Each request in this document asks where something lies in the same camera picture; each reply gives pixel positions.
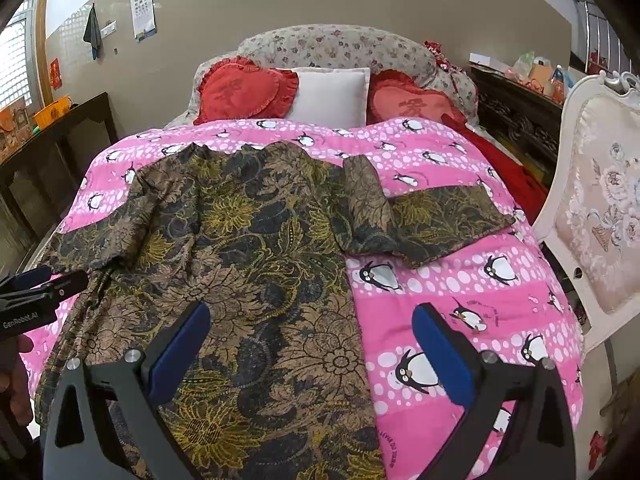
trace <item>hanging towel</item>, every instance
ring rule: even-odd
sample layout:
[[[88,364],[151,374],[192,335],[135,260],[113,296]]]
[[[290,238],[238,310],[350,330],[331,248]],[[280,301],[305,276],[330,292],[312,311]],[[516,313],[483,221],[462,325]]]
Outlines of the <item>hanging towel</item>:
[[[86,22],[86,29],[84,30],[84,36],[82,39],[91,43],[91,53],[94,59],[98,57],[98,53],[102,47],[102,38],[100,37],[100,26],[98,25],[98,18],[95,15],[95,4],[92,5],[89,11],[89,19]]]

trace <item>light switch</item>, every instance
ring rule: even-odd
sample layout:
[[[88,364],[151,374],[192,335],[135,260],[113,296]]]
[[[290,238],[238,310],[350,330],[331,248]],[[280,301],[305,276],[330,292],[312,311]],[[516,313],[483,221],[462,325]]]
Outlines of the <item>light switch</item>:
[[[104,29],[100,31],[100,37],[106,38],[108,35],[113,34],[116,31],[116,22],[111,22]]]

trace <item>red heart pillow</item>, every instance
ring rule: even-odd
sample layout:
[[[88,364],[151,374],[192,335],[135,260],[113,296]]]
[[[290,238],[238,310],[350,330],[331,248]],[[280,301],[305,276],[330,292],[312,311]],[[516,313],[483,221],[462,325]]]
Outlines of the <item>red heart pillow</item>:
[[[369,91],[369,110],[375,122],[394,117],[420,117],[441,123],[443,114],[466,123],[464,114],[443,92],[425,90],[396,70],[376,75]]]
[[[282,118],[298,91],[298,74],[265,70],[244,57],[223,59],[204,75],[200,114],[193,124],[220,119]]]

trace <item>pink comforter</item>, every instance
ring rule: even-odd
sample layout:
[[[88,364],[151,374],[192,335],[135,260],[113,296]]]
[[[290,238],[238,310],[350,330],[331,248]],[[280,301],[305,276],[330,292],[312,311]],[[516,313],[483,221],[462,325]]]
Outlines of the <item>pink comforter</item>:
[[[334,164],[349,155],[366,155],[387,196],[482,183],[498,209],[517,218],[512,228],[417,270],[387,256],[346,259],[390,480],[416,478],[462,414],[438,385],[412,333],[411,315],[422,302],[433,303],[477,349],[493,349],[504,361],[531,364],[545,355],[554,359],[575,427],[582,412],[580,326],[503,182],[471,143],[442,124],[398,118],[333,131],[284,120],[239,120],[149,130],[94,159],[58,229],[67,232],[104,218],[126,200],[137,169],[190,142],[231,153],[242,144],[260,148],[276,140],[296,142],[312,157]],[[363,279],[371,273],[372,279]],[[57,322],[30,334],[35,350],[24,360],[32,393],[74,300],[60,307]],[[410,378],[402,373],[407,369]],[[497,452],[511,406],[507,403],[504,409],[472,477],[486,471]]]

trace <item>plastic bag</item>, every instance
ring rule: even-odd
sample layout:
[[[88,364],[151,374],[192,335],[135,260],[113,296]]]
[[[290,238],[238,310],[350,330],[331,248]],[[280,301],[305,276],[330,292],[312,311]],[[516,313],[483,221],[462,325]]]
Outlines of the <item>plastic bag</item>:
[[[529,81],[529,72],[531,72],[531,67],[533,66],[533,59],[536,57],[536,54],[532,52],[527,52],[526,54],[522,54],[518,60],[513,65],[513,71],[515,72],[517,78],[522,82]]]

